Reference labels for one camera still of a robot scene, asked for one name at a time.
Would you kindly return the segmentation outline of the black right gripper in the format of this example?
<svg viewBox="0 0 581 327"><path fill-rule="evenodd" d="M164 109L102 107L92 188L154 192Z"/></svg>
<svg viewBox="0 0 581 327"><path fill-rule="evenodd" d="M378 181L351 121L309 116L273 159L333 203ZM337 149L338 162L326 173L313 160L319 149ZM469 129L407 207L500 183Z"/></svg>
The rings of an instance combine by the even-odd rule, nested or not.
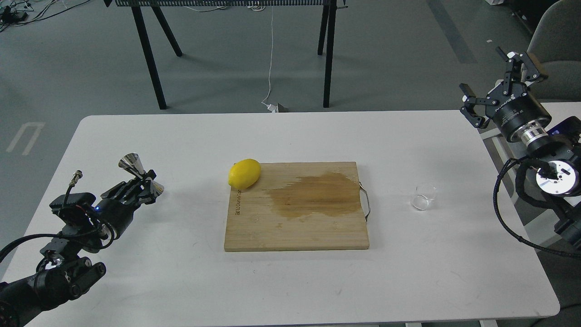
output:
<svg viewBox="0 0 581 327"><path fill-rule="evenodd" d="M521 139L517 131L531 121L537 121L545 128L552 120L544 106L530 92L531 85L547 79L547 72L532 53L506 53L500 46L495 51L506 63L503 79L488 93L489 99L478 98L469 85L460 83L463 105L459 111L477 129L487 128L492 118L505 139L515 143ZM475 112L477 105L488 106L489 118Z"/></svg>

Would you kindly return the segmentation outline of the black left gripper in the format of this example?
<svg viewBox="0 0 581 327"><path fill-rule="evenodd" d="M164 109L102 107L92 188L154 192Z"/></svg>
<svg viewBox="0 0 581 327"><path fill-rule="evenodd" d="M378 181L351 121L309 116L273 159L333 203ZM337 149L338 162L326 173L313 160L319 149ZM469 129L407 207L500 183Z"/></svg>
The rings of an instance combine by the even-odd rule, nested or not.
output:
<svg viewBox="0 0 581 327"><path fill-rule="evenodd" d="M133 221L133 213L142 204L156 202L158 198L158 191L154 186L156 176L154 170L149 170L143 178L122 181L100 195L102 200L94 207L94 211L102 222L110 225L114 240L119 239L127 230Z"/></svg>

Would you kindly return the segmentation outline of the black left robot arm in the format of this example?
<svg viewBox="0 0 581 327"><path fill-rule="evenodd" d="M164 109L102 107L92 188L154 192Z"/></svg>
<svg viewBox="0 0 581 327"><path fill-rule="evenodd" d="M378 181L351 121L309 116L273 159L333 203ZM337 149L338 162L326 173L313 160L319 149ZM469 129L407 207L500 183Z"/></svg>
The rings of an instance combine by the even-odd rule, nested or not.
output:
<svg viewBox="0 0 581 327"><path fill-rule="evenodd" d="M30 277L1 284L1 325L23 327L44 311L80 298L106 273L102 262L92 263L81 251L96 254L122 236L143 204L155 203L164 188L153 170L131 170L134 178L102 194L60 195L50 203L65 224L57 234L32 234L12 241L1 250L5 258L17 246L36 238L50 238L41 249L41 261Z"/></svg>

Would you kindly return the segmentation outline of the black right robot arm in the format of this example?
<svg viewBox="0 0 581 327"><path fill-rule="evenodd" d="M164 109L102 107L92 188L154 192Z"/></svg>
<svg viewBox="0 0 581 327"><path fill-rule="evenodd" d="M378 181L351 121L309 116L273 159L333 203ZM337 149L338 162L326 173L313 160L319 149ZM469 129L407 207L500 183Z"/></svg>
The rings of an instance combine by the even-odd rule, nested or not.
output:
<svg viewBox="0 0 581 327"><path fill-rule="evenodd" d="M469 85L461 83L463 105L459 111L473 128L494 123L509 143L521 143L525 156L506 160L492 191L492 206L502 227L517 241L536 250L565 258L580 259L580 205L569 199L580 195L580 120L571 116L552 129L552 118L533 96L531 85L547 79L547 73L533 54L496 52L506 64L501 80L486 97L479 98ZM514 188L529 205L552 210L558 221L554 231L575 249L574 253L552 250L525 240L511 230L500 215L497 194L504 174L516 166Z"/></svg>

